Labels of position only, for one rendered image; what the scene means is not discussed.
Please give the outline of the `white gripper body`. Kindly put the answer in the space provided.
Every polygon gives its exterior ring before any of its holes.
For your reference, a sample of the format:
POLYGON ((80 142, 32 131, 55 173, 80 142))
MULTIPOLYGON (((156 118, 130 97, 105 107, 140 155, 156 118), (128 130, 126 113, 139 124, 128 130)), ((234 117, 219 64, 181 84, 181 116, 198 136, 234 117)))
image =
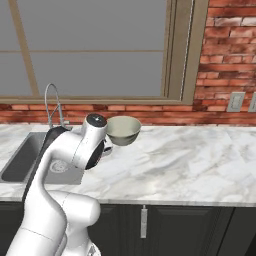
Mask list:
POLYGON ((113 149, 112 141, 108 136, 106 136, 104 139, 104 150, 103 150, 102 156, 103 157, 108 156, 112 152, 112 149, 113 149))

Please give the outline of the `black cabinet door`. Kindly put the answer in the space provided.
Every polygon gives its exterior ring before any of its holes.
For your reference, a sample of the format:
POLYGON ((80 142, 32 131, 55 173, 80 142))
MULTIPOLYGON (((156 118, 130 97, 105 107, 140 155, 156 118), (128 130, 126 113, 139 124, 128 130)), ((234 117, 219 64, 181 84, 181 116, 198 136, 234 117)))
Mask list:
POLYGON ((88 228, 101 256, 143 256, 141 205, 101 204, 98 221, 88 228))
POLYGON ((218 256, 232 207, 149 206, 144 256, 218 256))
POLYGON ((0 256, 5 256, 23 219, 21 202, 0 201, 0 256))
POLYGON ((256 207, 237 207, 217 256, 256 256, 256 207))

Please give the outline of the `grey steel sink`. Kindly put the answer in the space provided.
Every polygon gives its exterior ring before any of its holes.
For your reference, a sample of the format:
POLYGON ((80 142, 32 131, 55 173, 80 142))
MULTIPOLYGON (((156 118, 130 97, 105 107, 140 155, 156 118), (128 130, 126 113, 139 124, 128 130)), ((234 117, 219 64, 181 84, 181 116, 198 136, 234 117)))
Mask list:
MULTIPOLYGON (((26 183, 42 147, 45 132, 30 132, 0 172, 1 183, 26 183)), ((59 159, 50 162, 46 184, 79 185, 84 171, 59 159)))

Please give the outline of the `pale green bowl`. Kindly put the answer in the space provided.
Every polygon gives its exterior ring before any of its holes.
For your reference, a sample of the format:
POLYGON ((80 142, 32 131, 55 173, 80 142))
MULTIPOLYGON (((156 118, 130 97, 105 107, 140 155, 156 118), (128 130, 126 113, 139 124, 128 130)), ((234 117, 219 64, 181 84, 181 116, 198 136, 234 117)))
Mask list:
POLYGON ((115 116, 107 120, 107 135, 118 146, 132 144, 141 130, 141 123, 131 116, 115 116))

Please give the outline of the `silver curved tap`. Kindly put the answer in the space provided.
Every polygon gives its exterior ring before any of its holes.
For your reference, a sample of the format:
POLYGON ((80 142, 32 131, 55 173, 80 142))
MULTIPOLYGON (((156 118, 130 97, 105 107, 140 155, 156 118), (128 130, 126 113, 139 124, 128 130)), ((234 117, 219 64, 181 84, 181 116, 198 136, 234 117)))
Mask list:
POLYGON ((73 129, 73 126, 70 126, 69 121, 65 121, 64 120, 64 115, 62 112, 62 105, 61 102, 59 100, 59 94, 58 94, 58 90, 57 87, 55 86, 55 84, 53 83, 49 83, 46 88, 45 88, 45 92, 44 92, 44 104, 45 104, 45 108, 46 108, 46 113, 47 113, 47 119, 48 119, 48 125, 50 128, 53 128, 53 116, 56 112, 59 113, 59 123, 60 126, 62 126, 63 128, 66 128, 67 130, 71 131, 73 129), (49 95, 49 90, 50 89, 54 90, 54 95, 50 96, 49 95), (50 104, 53 104, 52 101, 55 101, 54 104, 55 106, 53 107, 53 110, 51 111, 49 108, 50 104))

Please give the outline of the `window with tan frame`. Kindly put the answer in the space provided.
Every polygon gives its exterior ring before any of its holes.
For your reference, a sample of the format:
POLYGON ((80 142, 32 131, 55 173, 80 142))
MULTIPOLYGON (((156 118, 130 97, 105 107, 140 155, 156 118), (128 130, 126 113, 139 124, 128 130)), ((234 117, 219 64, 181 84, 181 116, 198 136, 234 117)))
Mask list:
POLYGON ((0 0, 0 104, 189 105, 209 0, 0 0))

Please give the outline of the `grey wall socket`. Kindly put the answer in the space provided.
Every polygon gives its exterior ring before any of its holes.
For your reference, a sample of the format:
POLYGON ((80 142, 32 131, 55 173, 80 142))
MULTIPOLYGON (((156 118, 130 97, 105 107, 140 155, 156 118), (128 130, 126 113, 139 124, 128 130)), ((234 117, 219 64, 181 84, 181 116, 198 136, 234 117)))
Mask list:
POLYGON ((253 93, 248 112, 256 112, 256 92, 253 93))
POLYGON ((228 112, 239 112, 245 97, 244 92, 232 92, 227 107, 228 112))

